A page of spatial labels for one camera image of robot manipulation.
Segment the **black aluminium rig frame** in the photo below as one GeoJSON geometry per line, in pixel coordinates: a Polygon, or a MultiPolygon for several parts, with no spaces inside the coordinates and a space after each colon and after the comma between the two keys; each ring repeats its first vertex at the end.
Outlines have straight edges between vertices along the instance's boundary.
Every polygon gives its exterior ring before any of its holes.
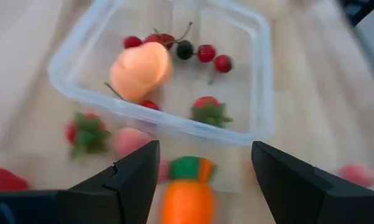
{"type": "Polygon", "coordinates": [[[374,24],[374,0],[336,0],[352,27],[374,24]]]}

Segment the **orange toy peach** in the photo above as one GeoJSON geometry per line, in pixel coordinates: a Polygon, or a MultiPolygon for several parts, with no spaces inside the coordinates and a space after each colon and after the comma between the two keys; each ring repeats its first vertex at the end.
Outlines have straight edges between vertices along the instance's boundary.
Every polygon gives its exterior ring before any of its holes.
{"type": "Polygon", "coordinates": [[[172,77],[172,70],[167,49],[157,42],[148,42],[119,55],[111,66],[110,82],[123,99],[140,103],[172,77]]]}

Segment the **dark purple round berry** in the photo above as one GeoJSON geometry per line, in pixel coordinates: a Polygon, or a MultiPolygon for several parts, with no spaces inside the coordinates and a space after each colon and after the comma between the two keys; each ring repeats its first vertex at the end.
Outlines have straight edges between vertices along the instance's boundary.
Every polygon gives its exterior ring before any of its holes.
{"type": "Polygon", "coordinates": [[[194,46],[188,40],[181,40],[177,45],[176,54],[181,60],[188,60],[194,54],[194,46]]]}

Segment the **clear plastic tupperware container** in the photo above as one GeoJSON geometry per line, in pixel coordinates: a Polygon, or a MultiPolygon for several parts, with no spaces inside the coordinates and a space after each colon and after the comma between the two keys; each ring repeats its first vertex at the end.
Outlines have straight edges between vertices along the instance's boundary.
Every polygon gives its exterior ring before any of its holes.
{"type": "Polygon", "coordinates": [[[268,21],[232,0],[94,0],[51,60],[47,73],[68,98],[106,113],[113,122],[159,134],[181,134],[250,145],[274,130],[273,60],[268,21]],[[153,28],[213,44],[233,59],[233,69],[209,85],[213,67],[174,59],[173,77],[152,96],[159,111],[115,97],[104,82],[127,35],[153,28]],[[213,96],[233,119],[218,128],[190,119],[197,98],[213,96]]]}

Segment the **pink wrinkled toy fruit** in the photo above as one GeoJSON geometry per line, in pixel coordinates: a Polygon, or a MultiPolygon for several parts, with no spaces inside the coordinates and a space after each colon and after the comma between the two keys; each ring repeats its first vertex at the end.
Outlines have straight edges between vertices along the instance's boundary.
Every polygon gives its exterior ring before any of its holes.
{"type": "Polygon", "coordinates": [[[345,164],[337,173],[340,178],[362,187],[370,188],[374,186],[374,171],[365,164],[345,164]]]}

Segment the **red cherry with green stem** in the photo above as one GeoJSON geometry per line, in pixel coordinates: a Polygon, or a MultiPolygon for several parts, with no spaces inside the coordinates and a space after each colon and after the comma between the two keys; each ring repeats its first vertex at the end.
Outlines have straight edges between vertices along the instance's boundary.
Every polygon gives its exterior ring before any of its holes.
{"type": "Polygon", "coordinates": [[[134,35],[127,36],[123,40],[123,47],[125,49],[139,47],[142,44],[143,44],[142,40],[139,37],[136,37],[134,35]]]}
{"type": "MultiPolygon", "coordinates": [[[[118,98],[125,101],[125,99],[108,82],[104,82],[104,85],[107,86],[118,98]]],[[[150,100],[144,100],[140,103],[140,105],[146,108],[150,108],[152,110],[160,110],[158,105],[150,100]]]]}
{"type": "Polygon", "coordinates": [[[212,61],[217,54],[216,48],[213,45],[200,45],[197,49],[197,58],[202,63],[212,61]]]}
{"type": "Polygon", "coordinates": [[[218,55],[214,58],[214,72],[210,76],[208,84],[211,85],[218,74],[228,73],[233,68],[232,58],[229,55],[218,55]]]}
{"type": "Polygon", "coordinates": [[[170,34],[159,34],[159,38],[161,40],[162,45],[167,49],[170,50],[172,46],[176,43],[179,43],[181,40],[183,40],[187,34],[190,31],[190,28],[192,27],[193,22],[189,22],[187,25],[187,28],[185,32],[178,38],[175,38],[173,35],[170,34]]]}
{"type": "Polygon", "coordinates": [[[148,43],[148,42],[157,42],[159,44],[163,43],[161,33],[156,28],[153,28],[153,33],[149,34],[143,41],[143,43],[148,43]]]}

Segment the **orange toy carrot green top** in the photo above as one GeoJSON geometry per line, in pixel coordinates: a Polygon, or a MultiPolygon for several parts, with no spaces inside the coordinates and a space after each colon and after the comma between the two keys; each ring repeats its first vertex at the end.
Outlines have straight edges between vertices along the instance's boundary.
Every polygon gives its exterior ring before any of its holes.
{"type": "Polygon", "coordinates": [[[161,224],[214,224],[216,195],[210,182],[217,165],[203,157],[183,156],[170,161],[169,168],[161,224]]]}

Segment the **pale pink round fruit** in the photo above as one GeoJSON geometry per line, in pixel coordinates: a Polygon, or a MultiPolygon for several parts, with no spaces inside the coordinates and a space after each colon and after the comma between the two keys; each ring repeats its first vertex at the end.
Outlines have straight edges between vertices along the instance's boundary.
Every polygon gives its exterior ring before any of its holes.
{"type": "Polygon", "coordinates": [[[152,137],[134,128],[121,128],[115,135],[115,153],[118,157],[124,157],[144,146],[152,140],[152,137]]]}

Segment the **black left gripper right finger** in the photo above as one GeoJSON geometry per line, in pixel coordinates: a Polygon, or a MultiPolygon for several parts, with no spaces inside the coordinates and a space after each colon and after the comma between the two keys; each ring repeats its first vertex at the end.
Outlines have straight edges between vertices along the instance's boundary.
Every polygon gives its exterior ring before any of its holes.
{"type": "Polygon", "coordinates": [[[374,224],[373,190],[261,141],[251,161],[276,224],[374,224]]]}

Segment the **small pinkish red fruit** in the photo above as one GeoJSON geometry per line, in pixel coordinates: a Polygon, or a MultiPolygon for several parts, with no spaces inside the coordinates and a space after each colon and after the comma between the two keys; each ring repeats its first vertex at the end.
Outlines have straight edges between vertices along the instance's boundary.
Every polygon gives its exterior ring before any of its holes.
{"type": "Polygon", "coordinates": [[[158,182],[163,182],[169,179],[171,171],[171,165],[169,160],[161,159],[159,163],[158,182]]]}

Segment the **red toy strawberry green leaves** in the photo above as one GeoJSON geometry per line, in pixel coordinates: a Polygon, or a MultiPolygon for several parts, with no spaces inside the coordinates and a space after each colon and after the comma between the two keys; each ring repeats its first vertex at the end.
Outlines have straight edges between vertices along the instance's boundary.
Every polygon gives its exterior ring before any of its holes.
{"type": "Polygon", "coordinates": [[[190,119],[218,128],[224,128],[225,123],[233,121],[227,115],[226,104],[219,102],[213,96],[197,98],[191,107],[190,119]]]}
{"type": "Polygon", "coordinates": [[[12,172],[0,168],[0,190],[27,190],[29,184],[12,172]]]}
{"type": "Polygon", "coordinates": [[[110,136],[111,132],[99,116],[75,112],[65,129],[65,137],[70,144],[70,158],[106,152],[110,136]]]}

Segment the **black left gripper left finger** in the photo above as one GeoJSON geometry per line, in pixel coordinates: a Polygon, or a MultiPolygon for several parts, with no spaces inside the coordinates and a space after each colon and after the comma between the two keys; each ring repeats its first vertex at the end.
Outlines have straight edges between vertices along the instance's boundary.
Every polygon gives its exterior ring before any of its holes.
{"type": "Polygon", "coordinates": [[[0,191],[0,224],[146,224],[159,163],[154,140],[67,190],[0,191]]]}

